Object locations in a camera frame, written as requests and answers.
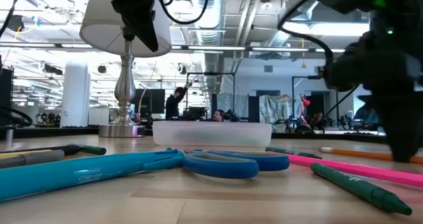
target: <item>pink marker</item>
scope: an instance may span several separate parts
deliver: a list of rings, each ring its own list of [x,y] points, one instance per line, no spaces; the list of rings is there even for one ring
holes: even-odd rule
[[[357,174],[357,175],[361,175],[361,176],[365,176],[369,178],[377,178],[380,180],[386,180],[386,181],[396,182],[399,184],[406,184],[406,185],[423,188],[423,175],[421,174],[412,174],[408,172],[387,170],[384,168],[367,167],[363,165],[354,165],[354,164],[342,163],[337,161],[324,161],[321,159],[300,157],[298,155],[287,155],[287,156],[289,157],[289,162],[291,164],[310,167],[311,164],[313,163],[320,163],[322,165],[327,165],[331,168],[334,168],[336,170],[339,170],[348,174]]]

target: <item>white lampshade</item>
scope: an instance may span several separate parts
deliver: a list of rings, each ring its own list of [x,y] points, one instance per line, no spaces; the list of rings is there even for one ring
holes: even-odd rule
[[[92,47],[117,55],[124,54],[125,39],[122,35],[124,23],[120,14],[116,13],[111,4],[112,0],[89,0],[87,11],[79,32],[82,40]],[[159,50],[152,52],[139,38],[132,42],[134,57],[156,57],[167,54],[172,49],[169,19],[155,0],[154,29]]]

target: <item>orange marker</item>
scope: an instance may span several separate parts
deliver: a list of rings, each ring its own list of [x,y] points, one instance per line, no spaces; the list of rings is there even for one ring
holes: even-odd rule
[[[353,157],[363,157],[369,159],[381,159],[385,161],[392,161],[392,155],[387,153],[376,153],[376,152],[367,152],[367,151],[354,151],[348,149],[336,149],[332,147],[321,147],[319,148],[320,152],[330,153],[335,155],[348,155]],[[423,157],[411,157],[410,163],[421,164],[423,165]]]

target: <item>table lamp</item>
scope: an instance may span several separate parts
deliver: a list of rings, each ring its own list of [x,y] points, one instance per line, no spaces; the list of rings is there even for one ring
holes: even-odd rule
[[[112,0],[89,0],[79,33],[81,39],[92,47],[122,58],[122,70],[114,91],[114,96],[119,101],[118,115],[110,124],[100,126],[98,135],[143,137],[144,127],[130,119],[130,101],[135,97],[132,66],[134,57],[157,57],[170,52],[172,45],[169,20],[159,1],[155,0],[153,25],[159,47],[153,52],[124,24],[111,2]]]

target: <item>scissors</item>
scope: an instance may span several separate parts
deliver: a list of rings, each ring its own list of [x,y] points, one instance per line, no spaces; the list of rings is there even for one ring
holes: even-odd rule
[[[283,154],[239,151],[185,151],[185,169],[217,178],[253,178],[259,171],[285,170],[289,159]]]

